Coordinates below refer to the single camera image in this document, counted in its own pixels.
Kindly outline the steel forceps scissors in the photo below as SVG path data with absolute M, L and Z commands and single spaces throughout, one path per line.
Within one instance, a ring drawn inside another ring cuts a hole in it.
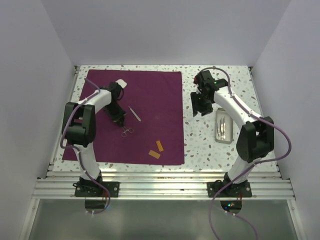
M 127 127 L 125 127 L 125 126 L 122 126 L 121 136 L 122 136 L 123 138 L 125 138 L 128 134 L 131 134 L 131 133 L 133 133 L 133 132 L 134 132 L 134 129 L 133 129 L 133 128 L 131 128 L 131 127 L 127 128 Z

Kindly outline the silver scalpel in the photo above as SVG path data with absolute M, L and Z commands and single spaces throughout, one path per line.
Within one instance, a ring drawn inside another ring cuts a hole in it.
M 129 110 L 132 112 L 132 114 L 135 116 L 135 118 L 136 118 L 139 122 L 141 122 L 142 120 L 141 120 L 141 118 L 137 115 L 137 113 L 136 113 L 130 106 L 128 106 L 128 108 L 129 108 Z

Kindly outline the steel instrument tray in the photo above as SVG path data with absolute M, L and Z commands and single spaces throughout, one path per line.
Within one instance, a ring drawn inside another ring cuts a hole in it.
M 220 107 L 215 115 L 215 140 L 222 144 L 231 144 L 233 141 L 233 119 Z

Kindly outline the orange bandage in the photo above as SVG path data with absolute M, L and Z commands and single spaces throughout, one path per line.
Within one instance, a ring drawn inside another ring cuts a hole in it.
M 159 152 L 163 152 L 164 151 L 164 148 L 163 148 L 162 143 L 161 143 L 160 140 L 156 141 L 156 145 L 157 145 L 157 148 L 158 148 Z
M 152 156 L 153 158 L 155 158 L 155 159 L 159 159 L 160 158 L 160 154 L 158 153 L 158 152 L 155 152 L 155 151 L 153 151 L 153 150 L 150 150 L 149 151 L 149 153 L 148 153 L 150 156 Z

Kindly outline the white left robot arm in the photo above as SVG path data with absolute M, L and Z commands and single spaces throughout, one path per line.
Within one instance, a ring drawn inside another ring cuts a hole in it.
M 77 102 L 68 102 L 64 108 L 60 147 L 72 149 L 80 167 L 80 185 L 86 186 L 87 192 L 92 196 L 103 193 L 104 184 L 101 170 L 98 167 L 94 141 L 97 135 L 96 114 L 106 111 L 111 121 L 123 127 L 126 112 L 120 107 L 118 101 L 124 96 L 127 83 L 118 79 L 107 87 L 98 87 L 86 79 L 96 90 Z

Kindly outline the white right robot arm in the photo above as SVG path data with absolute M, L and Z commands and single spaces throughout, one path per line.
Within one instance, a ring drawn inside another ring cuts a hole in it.
M 214 79 L 209 68 L 200 71 L 193 82 L 197 88 L 190 94 L 193 116 L 211 114 L 213 104 L 218 104 L 240 130 L 236 141 L 238 156 L 222 185 L 227 196 L 235 196 L 255 163 L 274 150 L 274 121 L 268 116 L 262 117 L 241 99 L 235 99 L 237 95 L 231 90 L 230 80 Z

